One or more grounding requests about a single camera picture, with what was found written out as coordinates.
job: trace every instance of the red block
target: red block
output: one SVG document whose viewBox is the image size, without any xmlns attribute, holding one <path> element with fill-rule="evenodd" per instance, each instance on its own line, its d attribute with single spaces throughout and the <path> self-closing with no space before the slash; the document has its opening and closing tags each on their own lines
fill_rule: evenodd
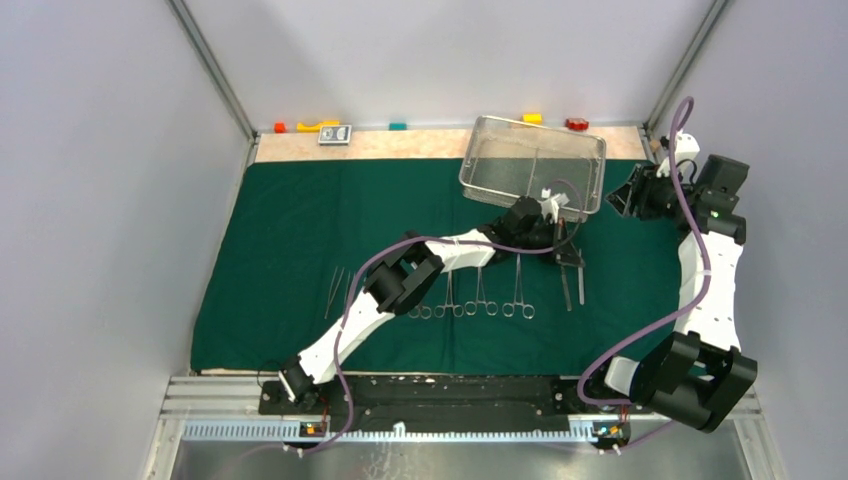
<svg viewBox="0 0 848 480">
<path fill-rule="evenodd" d="M 578 132 L 582 132 L 589 128 L 589 121 L 585 118 L 566 118 L 565 126 L 568 127 L 569 130 L 575 130 Z"/>
</svg>

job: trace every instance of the metal basket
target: metal basket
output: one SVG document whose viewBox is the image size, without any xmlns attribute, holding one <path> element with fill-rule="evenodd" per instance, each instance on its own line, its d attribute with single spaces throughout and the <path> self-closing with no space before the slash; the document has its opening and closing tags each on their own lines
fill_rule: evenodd
<svg viewBox="0 0 848 480">
<path fill-rule="evenodd" d="M 564 179 L 578 189 L 585 206 L 571 189 L 556 186 L 554 193 L 570 199 L 561 212 L 566 220 L 584 221 L 601 207 L 605 163 L 600 137 L 483 116 L 474 124 L 459 183 L 466 198 L 510 207 L 520 196 L 541 200 L 543 188 Z"/>
</svg>

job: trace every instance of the metal floor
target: metal floor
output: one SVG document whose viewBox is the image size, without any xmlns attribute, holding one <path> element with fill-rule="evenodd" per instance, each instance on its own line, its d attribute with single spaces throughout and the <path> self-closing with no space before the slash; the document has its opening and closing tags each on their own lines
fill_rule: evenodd
<svg viewBox="0 0 848 480">
<path fill-rule="evenodd" d="M 634 424 L 634 433 L 656 425 Z M 620 457 L 567 444 L 345 443 L 302 460 L 282 449 L 265 450 L 228 468 L 256 445 L 183 441 L 171 478 L 211 479 L 222 468 L 228 471 L 216 480 L 752 478 L 732 422 L 709 435 L 676 426 Z"/>
</svg>

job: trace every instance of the white wall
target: white wall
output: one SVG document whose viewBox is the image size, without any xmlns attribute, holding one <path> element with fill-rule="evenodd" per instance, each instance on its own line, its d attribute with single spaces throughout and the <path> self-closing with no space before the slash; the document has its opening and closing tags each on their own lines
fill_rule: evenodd
<svg viewBox="0 0 848 480">
<path fill-rule="evenodd" d="M 682 90 L 695 98 L 686 130 L 700 160 L 713 152 L 751 165 L 738 209 L 748 218 L 739 333 L 799 479 L 848 469 L 846 24 L 842 0 L 736 2 Z"/>
<path fill-rule="evenodd" d="M 644 121 L 710 0 L 191 0 L 259 129 Z"/>
<path fill-rule="evenodd" d="M 0 478 L 143 468 L 246 141 L 163 1 L 0 6 Z"/>
</svg>

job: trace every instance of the yellow block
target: yellow block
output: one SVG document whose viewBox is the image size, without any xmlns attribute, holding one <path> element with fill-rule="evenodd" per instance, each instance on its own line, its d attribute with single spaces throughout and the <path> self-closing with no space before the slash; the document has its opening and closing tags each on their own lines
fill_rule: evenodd
<svg viewBox="0 0 848 480">
<path fill-rule="evenodd" d="M 541 113 L 525 113 L 524 117 L 522 117 L 524 123 L 534 123 L 536 125 L 542 124 L 542 114 Z"/>
<path fill-rule="evenodd" d="M 316 123 L 315 125 L 304 125 L 303 123 L 297 122 L 297 131 L 298 132 L 320 132 L 321 127 L 326 127 L 328 125 L 338 125 L 338 120 L 327 120 L 321 123 Z"/>
</svg>

